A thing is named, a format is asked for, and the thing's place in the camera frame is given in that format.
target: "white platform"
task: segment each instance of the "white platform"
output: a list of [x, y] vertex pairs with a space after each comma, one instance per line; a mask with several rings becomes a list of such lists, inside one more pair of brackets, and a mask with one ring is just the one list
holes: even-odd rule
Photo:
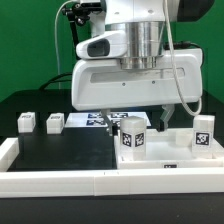
[[191, 145], [176, 144], [176, 134], [190, 133], [192, 129], [168, 129], [166, 132], [157, 132], [149, 129], [146, 132], [146, 157], [142, 161], [131, 161], [120, 155], [120, 138], [115, 137], [115, 152], [118, 169], [161, 169], [161, 168], [202, 168], [223, 167], [224, 149], [213, 139], [212, 159], [195, 158], [192, 155]]
[[[151, 126], [151, 123], [145, 112], [111, 112], [108, 118], [112, 122], [116, 122], [120, 126], [120, 120], [124, 117], [138, 116], [146, 119], [147, 126]], [[103, 117], [100, 113], [70, 113], [65, 124], [65, 128], [99, 128], [107, 127]]]
[[19, 154], [17, 138], [7, 138], [0, 145], [0, 172], [6, 172]]
[[[223, 148], [214, 141], [214, 159], [195, 159], [188, 147], [174, 146], [174, 133], [152, 130], [146, 160], [120, 160], [118, 170], [2, 172], [0, 198], [224, 192]], [[114, 140], [119, 160], [119, 138]], [[164, 169], [174, 163], [177, 169]]]

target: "white cable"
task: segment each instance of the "white cable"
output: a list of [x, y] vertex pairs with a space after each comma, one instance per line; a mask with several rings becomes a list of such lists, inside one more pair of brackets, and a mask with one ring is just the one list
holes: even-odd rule
[[201, 109], [202, 109], [202, 101], [201, 98], [198, 101], [198, 109], [197, 111], [192, 111], [187, 103], [185, 102], [183, 98], [183, 94], [181, 91], [178, 75], [177, 75], [177, 68], [176, 68], [176, 63], [175, 63], [175, 56], [174, 56], [174, 48], [173, 48], [173, 41], [172, 41], [172, 33], [171, 33], [171, 28], [170, 28], [170, 20], [169, 20], [169, 12], [168, 12], [168, 4], [167, 0], [164, 0], [164, 13], [165, 13], [165, 19], [166, 19], [166, 27], [167, 27], [167, 35], [168, 35], [168, 42], [169, 42], [169, 47], [170, 47], [170, 55], [171, 55], [171, 63], [172, 63], [172, 68], [173, 68], [173, 73], [174, 73], [174, 80], [176, 82], [178, 94], [180, 96], [181, 103], [185, 110], [192, 116], [197, 116], [200, 114]]
[[55, 50], [56, 50], [56, 57], [57, 57], [57, 69], [58, 69], [58, 75], [61, 74], [61, 62], [60, 62], [60, 54], [58, 49], [58, 17], [61, 12], [61, 10], [69, 3], [78, 2], [77, 0], [70, 0], [61, 5], [59, 8], [56, 17], [55, 17], [55, 23], [54, 23], [54, 40], [55, 40]]

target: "white box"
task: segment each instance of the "white box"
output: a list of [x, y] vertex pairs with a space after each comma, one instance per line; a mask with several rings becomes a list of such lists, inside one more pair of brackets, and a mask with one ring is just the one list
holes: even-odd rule
[[22, 113], [17, 120], [19, 133], [30, 133], [36, 125], [36, 118], [34, 112]]
[[19, 154], [17, 138], [7, 138], [0, 146], [0, 172], [6, 172]]
[[120, 144], [124, 160], [143, 160], [146, 153], [146, 120], [131, 116], [121, 119]]
[[129, 194], [129, 177], [112, 171], [105, 171], [102, 175], [94, 177], [94, 194], [101, 195], [127, 195]]
[[51, 114], [47, 119], [47, 133], [48, 134], [61, 134], [65, 126], [64, 114], [55, 113]]
[[198, 115], [194, 118], [192, 155], [196, 158], [212, 159], [212, 141], [215, 117]]

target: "printed qr pattern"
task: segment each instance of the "printed qr pattern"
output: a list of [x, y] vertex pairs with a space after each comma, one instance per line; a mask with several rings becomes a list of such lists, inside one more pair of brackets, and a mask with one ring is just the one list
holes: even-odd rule
[[91, 114], [88, 114], [88, 118], [91, 119], [91, 118], [102, 118], [102, 115], [99, 114], [99, 113], [91, 113]]
[[59, 120], [60, 118], [61, 118], [60, 116], [52, 116], [52, 117], [51, 117], [52, 120], [54, 120], [54, 119], [55, 119], [55, 120]]
[[140, 133], [135, 136], [135, 147], [142, 146], [144, 144], [144, 133]]
[[87, 126], [103, 126], [105, 125], [104, 120], [87, 120]]
[[210, 145], [210, 134], [196, 132], [196, 145], [209, 146]]
[[31, 118], [31, 115], [23, 115], [22, 118], [28, 119]]
[[112, 113], [111, 118], [125, 118], [128, 117], [128, 113]]
[[164, 169], [177, 168], [177, 164], [164, 165]]
[[131, 140], [131, 135], [129, 135], [129, 134], [126, 134], [126, 133], [123, 133], [123, 145], [126, 145], [126, 146], [128, 146], [128, 147], [131, 147], [132, 145], [131, 145], [131, 142], [132, 142], [132, 140]]

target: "white plastic housing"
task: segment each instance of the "white plastic housing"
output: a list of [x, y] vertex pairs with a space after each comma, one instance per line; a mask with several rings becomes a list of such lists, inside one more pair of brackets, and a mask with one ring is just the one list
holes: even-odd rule
[[80, 0], [80, 4], [83, 3], [100, 3], [100, 0]]
[[[108, 56], [91, 57], [88, 55], [88, 46], [91, 43], [100, 41], [102, 39], [108, 40], [110, 44], [110, 52]], [[99, 58], [116, 58], [123, 56], [127, 51], [126, 34], [124, 31], [107, 31], [103, 35], [91, 38], [89, 40], [79, 43], [76, 47], [77, 55], [82, 59], [99, 59]]]
[[[106, 0], [106, 25], [131, 22], [165, 21], [163, 0]], [[169, 17], [175, 21], [179, 0], [168, 0]]]
[[91, 25], [91, 37], [102, 35], [105, 32], [105, 13], [90, 14], [90, 25]]
[[[175, 60], [186, 102], [202, 95], [200, 49], [177, 50]], [[121, 70], [118, 59], [80, 60], [73, 71], [72, 105], [77, 110], [180, 103], [170, 53], [157, 58], [155, 69]]]

